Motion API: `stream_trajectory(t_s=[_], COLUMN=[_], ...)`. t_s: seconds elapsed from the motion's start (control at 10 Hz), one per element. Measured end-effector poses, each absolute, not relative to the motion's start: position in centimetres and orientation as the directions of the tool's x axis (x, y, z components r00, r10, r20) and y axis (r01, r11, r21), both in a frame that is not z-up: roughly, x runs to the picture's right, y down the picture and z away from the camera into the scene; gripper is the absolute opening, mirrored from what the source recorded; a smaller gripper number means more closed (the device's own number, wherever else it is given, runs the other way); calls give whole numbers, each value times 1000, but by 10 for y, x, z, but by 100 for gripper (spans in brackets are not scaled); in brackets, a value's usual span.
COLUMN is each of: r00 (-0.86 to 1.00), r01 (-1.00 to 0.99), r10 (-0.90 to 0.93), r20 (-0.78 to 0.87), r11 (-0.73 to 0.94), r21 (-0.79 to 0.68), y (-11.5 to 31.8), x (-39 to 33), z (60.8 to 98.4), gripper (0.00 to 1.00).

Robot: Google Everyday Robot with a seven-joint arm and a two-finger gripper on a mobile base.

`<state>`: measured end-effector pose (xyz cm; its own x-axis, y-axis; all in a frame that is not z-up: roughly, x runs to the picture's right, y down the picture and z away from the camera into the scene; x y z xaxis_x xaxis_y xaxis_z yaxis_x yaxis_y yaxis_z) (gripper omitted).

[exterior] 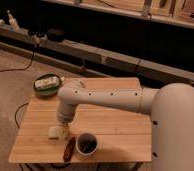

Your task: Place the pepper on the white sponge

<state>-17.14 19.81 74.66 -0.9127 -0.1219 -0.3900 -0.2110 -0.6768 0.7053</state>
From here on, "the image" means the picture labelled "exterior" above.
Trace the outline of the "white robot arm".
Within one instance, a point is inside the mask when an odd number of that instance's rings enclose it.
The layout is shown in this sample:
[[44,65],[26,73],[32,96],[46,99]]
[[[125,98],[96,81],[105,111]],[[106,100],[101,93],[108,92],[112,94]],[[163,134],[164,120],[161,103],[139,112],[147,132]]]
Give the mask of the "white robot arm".
[[184,83],[160,89],[90,90],[70,82],[58,91],[57,118],[73,121],[80,104],[146,114],[151,120],[152,171],[194,171],[194,87]]

